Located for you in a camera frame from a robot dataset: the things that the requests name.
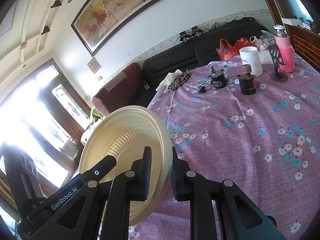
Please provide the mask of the large cream bowl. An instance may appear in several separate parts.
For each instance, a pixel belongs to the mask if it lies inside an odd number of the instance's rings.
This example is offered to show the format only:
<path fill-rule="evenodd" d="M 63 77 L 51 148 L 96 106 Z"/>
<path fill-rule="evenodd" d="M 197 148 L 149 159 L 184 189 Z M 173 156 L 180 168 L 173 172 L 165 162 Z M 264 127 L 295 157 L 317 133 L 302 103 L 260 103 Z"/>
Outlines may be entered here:
<path fill-rule="evenodd" d="M 135 160 L 142 158 L 146 146 L 152 150 L 148 198 L 131 203 L 130 225 L 146 220 L 157 209 L 170 183 L 172 145 L 164 122 L 145 107 L 122 107 L 96 127 L 80 158 L 79 172 L 84 173 L 105 156 L 115 157 L 116 166 L 101 180 L 107 182 L 129 170 Z"/>

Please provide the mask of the patterned blanket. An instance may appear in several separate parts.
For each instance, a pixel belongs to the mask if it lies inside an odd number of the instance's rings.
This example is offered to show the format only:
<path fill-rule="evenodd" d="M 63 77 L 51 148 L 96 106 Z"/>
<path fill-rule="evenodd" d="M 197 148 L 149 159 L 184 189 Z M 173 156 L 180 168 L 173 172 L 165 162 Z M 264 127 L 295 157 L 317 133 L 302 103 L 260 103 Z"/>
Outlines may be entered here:
<path fill-rule="evenodd" d="M 91 134 L 93 133 L 93 131 L 95 130 L 96 125 L 95 124 L 90 124 L 88 126 L 88 128 L 84 131 L 84 133 L 82 134 L 81 138 L 80 138 L 80 142 L 83 146 L 85 146 L 88 142 L 89 137 L 91 136 Z"/>

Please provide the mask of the green pillow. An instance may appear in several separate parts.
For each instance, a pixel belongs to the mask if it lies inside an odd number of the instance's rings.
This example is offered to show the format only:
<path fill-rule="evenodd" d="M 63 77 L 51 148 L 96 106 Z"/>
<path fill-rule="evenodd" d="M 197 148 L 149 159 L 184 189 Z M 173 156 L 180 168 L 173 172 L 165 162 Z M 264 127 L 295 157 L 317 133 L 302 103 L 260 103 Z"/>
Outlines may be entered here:
<path fill-rule="evenodd" d="M 93 124 L 97 122 L 100 119 L 103 119 L 105 116 L 103 113 L 101 113 L 99 110 L 97 110 L 95 107 L 91 109 L 90 112 L 90 122 Z"/>

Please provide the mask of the purple floral tablecloth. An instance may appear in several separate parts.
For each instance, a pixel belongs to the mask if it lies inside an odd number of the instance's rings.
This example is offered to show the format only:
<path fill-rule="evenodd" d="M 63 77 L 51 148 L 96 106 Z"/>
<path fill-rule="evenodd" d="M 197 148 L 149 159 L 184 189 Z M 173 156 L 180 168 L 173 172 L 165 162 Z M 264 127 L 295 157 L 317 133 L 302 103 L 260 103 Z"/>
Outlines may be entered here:
<path fill-rule="evenodd" d="M 148 108 L 193 171 L 234 181 L 286 238 L 301 239 L 319 211 L 319 73 L 300 56 L 294 62 L 285 83 L 265 65 L 253 95 L 241 93 L 240 57 L 214 62 L 226 87 L 199 93 L 210 73 L 199 67 L 176 91 L 158 91 Z"/>

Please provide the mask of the wooden glass door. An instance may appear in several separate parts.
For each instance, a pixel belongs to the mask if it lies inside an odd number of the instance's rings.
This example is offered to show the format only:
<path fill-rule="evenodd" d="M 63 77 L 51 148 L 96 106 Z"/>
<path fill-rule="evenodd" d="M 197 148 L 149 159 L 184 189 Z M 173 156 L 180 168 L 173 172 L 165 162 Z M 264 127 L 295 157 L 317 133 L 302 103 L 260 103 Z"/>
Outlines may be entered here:
<path fill-rule="evenodd" d="M 90 108 L 54 59 L 32 71 L 1 101 L 1 148 L 16 146 L 34 161 L 49 196 L 75 174 Z"/>

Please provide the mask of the white cloth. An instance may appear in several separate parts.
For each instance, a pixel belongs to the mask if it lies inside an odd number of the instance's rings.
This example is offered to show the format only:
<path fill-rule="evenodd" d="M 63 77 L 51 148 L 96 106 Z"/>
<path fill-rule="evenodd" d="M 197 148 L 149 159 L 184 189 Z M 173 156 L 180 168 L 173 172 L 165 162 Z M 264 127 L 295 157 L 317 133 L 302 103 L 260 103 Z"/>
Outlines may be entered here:
<path fill-rule="evenodd" d="M 155 91 L 159 91 L 163 87 L 169 86 L 179 75 L 182 75 L 182 71 L 177 69 L 174 73 L 168 73 L 167 76 L 160 82 Z"/>

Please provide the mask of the leopard print cloth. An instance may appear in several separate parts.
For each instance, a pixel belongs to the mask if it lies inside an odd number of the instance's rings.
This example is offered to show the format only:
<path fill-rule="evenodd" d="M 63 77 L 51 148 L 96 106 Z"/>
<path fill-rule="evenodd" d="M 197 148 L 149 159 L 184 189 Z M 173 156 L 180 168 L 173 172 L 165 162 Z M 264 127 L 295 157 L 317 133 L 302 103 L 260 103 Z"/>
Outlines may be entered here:
<path fill-rule="evenodd" d="M 181 87 L 185 81 L 189 79 L 191 72 L 182 72 L 180 75 L 176 76 L 166 87 L 166 90 L 169 92 L 174 92 L 176 89 Z"/>

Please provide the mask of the black charger plug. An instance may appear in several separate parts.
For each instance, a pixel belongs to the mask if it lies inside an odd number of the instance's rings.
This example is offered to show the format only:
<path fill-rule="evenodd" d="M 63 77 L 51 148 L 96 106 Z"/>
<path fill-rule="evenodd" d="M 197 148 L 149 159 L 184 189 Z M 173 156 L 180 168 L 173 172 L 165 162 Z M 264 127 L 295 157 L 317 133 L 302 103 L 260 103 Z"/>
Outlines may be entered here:
<path fill-rule="evenodd" d="M 205 93 L 205 92 L 206 92 L 206 86 L 205 86 L 205 85 L 199 86 L 198 93 L 199 93 L 199 94 L 202 94 L 202 93 Z"/>

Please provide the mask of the black leather sofa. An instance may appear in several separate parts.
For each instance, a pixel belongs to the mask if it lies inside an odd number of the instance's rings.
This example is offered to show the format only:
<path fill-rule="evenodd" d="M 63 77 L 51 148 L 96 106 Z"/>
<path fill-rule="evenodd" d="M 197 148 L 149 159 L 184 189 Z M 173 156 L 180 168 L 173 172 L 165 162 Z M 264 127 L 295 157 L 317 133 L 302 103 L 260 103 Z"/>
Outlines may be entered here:
<path fill-rule="evenodd" d="M 202 67 L 212 61 L 219 61 L 216 49 L 219 48 L 221 39 L 234 45 L 241 38 L 259 37 L 263 30 L 266 28 L 254 18 L 244 17 L 240 20 L 232 20 L 200 37 L 193 37 L 186 43 L 182 42 L 146 59 L 142 66 L 142 77 L 150 88 L 146 90 L 141 87 L 131 103 L 148 107 L 156 94 L 156 88 L 169 72 L 175 72 L 177 69 L 184 72 Z"/>

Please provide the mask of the white plastic jar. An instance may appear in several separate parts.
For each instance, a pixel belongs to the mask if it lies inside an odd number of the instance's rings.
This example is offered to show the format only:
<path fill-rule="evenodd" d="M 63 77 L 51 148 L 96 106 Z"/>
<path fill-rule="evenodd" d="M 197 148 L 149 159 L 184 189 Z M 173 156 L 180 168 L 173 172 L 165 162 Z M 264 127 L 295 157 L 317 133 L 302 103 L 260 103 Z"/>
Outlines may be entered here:
<path fill-rule="evenodd" d="M 251 74 L 255 76 L 261 76 L 263 74 L 263 67 L 257 47 L 241 48 L 239 54 L 242 64 L 249 64 L 251 66 Z"/>

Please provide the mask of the white tissue pack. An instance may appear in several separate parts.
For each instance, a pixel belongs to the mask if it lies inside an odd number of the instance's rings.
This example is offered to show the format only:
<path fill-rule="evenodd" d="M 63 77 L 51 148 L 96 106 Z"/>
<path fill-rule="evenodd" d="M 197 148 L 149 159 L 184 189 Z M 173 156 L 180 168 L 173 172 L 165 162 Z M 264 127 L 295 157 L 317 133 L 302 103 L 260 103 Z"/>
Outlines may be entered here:
<path fill-rule="evenodd" d="M 271 65 L 273 65 L 272 57 L 271 57 L 270 52 L 268 50 L 259 51 L 259 57 L 260 57 L 261 64 L 264 64 L 264 65 L 271 64 Z"/>

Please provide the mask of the red plastic bag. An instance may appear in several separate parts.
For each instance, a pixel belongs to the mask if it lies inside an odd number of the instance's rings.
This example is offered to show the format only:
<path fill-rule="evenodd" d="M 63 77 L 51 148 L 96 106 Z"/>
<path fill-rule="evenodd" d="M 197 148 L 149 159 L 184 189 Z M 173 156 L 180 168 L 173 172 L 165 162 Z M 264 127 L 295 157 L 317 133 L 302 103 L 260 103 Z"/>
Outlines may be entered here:
<path fill-rule="evenodd" d="M 221 60 L 227 60 L 240 55 L 239 50 L 244 47 L 255 47 L 255 45 L 247 38 L 240 38 L 235 45 L 231 45 L 227 40 L 221 39 L 216 52 Z"/>

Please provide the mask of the black phone stand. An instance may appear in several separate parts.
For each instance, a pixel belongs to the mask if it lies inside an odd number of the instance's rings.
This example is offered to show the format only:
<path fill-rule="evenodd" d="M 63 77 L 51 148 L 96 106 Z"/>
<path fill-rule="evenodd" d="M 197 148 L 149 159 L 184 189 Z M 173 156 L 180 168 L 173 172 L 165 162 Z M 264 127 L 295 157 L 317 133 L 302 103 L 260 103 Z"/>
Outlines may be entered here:
<path fill-rule="evenodd" d="M 270 74 L 270 78 L 273 81 L 285 83 L 288 80 L 288 77 L 285 73 L 279 71 L 279 67 L 284 65 L 284 61 L 279 47 L 276 44 L 270 44 L 268 46 L 268 51 L 270 53 L 272 63 L 274 66 L 274 72 Z"/>

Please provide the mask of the framed horse painting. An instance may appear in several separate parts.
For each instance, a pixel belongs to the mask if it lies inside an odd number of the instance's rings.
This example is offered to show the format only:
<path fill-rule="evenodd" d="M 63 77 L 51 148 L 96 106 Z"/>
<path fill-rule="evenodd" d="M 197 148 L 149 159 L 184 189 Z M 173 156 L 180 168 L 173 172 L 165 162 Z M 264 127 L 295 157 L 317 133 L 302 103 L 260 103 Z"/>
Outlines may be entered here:
<path fill-rule="evenodd" d="M 127 22 L 160 0 L 87 0 L 71 28 L 91 56 Z"/>

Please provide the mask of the wall plaque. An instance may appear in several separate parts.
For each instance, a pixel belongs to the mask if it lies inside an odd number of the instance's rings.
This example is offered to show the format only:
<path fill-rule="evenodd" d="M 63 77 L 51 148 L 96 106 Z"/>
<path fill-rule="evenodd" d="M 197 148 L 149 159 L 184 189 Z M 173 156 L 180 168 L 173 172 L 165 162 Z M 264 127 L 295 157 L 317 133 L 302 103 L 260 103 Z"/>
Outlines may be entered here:
<path fill-rule="evenodd" d="M 97 71 L 101 68 L 100 63 L 96 60 L 95 57 L 92 57 L 87 65 L 89 69 L 93 72 L 93 74 L 96 74 Z"/>

